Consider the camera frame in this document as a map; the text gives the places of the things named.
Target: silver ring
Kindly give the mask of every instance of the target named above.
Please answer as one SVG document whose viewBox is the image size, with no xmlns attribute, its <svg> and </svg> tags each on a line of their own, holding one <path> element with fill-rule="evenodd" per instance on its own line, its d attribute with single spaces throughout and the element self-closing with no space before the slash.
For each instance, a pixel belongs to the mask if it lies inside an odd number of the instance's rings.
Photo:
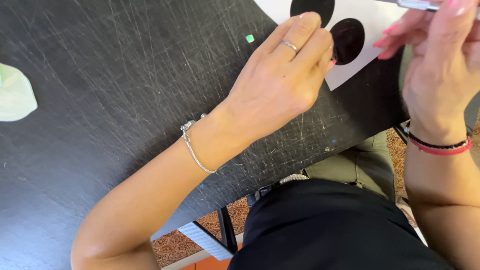
<svg viewBox="0 0 480 270">
<path fill-rule="evenodd" d="M 291 44 L 290 42 L 288 42 L 286 40 L 282 40 L 281 43 L 283 43 L 283 44 L 289 46 L 290 48 L 292 48 L 295 51 L 295 55 L 298 54 L 298 50 L 297 50 L 297 47 L 295 45 Z"/>
</svg>

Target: black paper circle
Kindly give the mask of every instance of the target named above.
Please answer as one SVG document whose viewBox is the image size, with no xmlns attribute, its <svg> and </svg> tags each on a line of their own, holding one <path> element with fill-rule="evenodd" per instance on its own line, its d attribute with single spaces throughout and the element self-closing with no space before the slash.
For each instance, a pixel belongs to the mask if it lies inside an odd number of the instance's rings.
<svg viewBox="0 0 480 270">
<path fill-rule="evenodd" d="M 307 11 L 316 12 L 322 18 L 322 27 L 325 27 L 332 19 L 334 8 L 335 0 L 293 0 L 290 6 L 290 16 L 297 16 Z"/>
<path fill-rule="evenodd" d="M 330 30 L 334 41 L 334 59 L 337 65 L 346 65 L 361 52 L 365 43 L 365 29 L 357 19 L 343 19 Z"/>
</svg>

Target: black table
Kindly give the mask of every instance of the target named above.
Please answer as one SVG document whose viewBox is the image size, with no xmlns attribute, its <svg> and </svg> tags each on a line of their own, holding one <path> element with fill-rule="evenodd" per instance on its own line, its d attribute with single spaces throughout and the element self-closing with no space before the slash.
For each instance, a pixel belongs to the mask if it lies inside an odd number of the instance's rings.
<svg viewBox="0 0 480 270">
<path fill-rule="evenodd" d="M 275 26 L 252 0 L 0 2 L 0 62 L 38 101 L 0 123 L 0 268 L 68 269 L 93 205 L 221 102 Z M 400 60 L 324 84 L 311 110 L 208 177 L 159 234 L 407 119 Z"/>
</svg>

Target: silver bracelet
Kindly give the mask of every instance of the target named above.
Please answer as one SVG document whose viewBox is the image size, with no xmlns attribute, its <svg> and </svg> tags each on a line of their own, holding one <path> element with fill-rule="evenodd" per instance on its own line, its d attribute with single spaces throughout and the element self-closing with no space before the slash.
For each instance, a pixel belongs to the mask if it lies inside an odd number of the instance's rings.
<svg viewBox="0 0 480 270">
<path fill-rule="evenodd" d="M 205 117 L 205 116 L 207 116 L 206 113 L 202 113 L 202 115 L 200 116 L 200 118 L 203 118 L 203 117 Z M 218 169 L 216 169 L 215 171 L 211 171 L 211 170 L 205 168 L 205 167 L 200 163 L 200 161 L 199 161 L 198 158 L 195 156 L 195 154 L 193 153 L 192 147 L 191 147 L 191 145 L 190 145 L 190 138 L 189 138 L 188 135 L 187 135 L 187 130 L 188 130 L 193 124 L 195 124 L 195 122 L 196 122 L 195 120 L 190 120 L 190 121 L 188 121 L 186 124 L 184 124 L 183 126 L 181 126 L 180 130 L 183 131 L 182 137 L 183 137 L 183 139 L 185 140 L 185 142 L 187 143 L 188 150 L 190 150 L 190 153 L 192 154 L 192 157 L 193 157 L 193 159 L 195 160 L 195 162 L 197 162 L 198 166 L 200 166 L 200 168 L 202 168 L 202 169 L 203 169 L 205 172 L 207 172 L 207 173 L 210 173 L 210 174 L 215 173 L 216 171 L 218 171 Z"/>
</svg>

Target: bracelet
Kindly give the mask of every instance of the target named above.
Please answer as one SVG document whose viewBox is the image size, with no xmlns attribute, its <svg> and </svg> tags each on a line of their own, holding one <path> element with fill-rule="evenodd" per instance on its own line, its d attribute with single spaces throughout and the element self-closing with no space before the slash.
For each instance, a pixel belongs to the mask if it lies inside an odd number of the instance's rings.
<svg viewBox="0 0 480 270">
<path fill-rule="evenodd" d="M 202 115 L 200 116 L 200 119 L 207 116 L 206 113 L 202 113 Z M 180 130 L 183 131 L 183 139 L 185 140 L 185 143 L 187 143 L 187 146 L 188 146 L 188 150 L 190 150 L 190 153 L 192 154 L 192 157 L 193 159 L 195 160 L 195 162 L 198 164 L 198 166 L 200 166 L 200 168 L 202 168 L 205 172 L 209 173 L 209 174 L 212 174 L 212 173 L 215 173 L 216 171 L 218 171 L 218 169 L 216 169 L 215 171 L 211 171 L 207 168 L 205 168 L 205 166 L 203 166 L 200 161 L 198 160 L 198 158 L 195 156 L 195 154 L 193 153 L 193 150 L 192 150 L 192 147 L 190 145 L 190 138 L 188 137 L 187 135 L 187 130 L 193 125 L 195 124 L 195 120 L 190 120 L 188 121 L 186 124 L 184 124 L 183 126 L 181 126 Z"/>
<path fill-rule="evenodd" d="M 471 148 L 472 140 L 467 134 L 467 138 L 464 141 L 461 141 L 454 145 L 447 145 L 447 146 L 440 146 L 440 145 L 433 145 L 426 143 L 415 135 L 410 133 L 410 122 L 407 123 L 407 127 L 405 128 L 405 133 L 407 133 L 408 140 L 413 143 L 416 147 L 419 148 L 420 151 L 423 151 L 428 154 L 439 155 L 439 156 L 451 156 L 463 153 Z"/>
</svg>

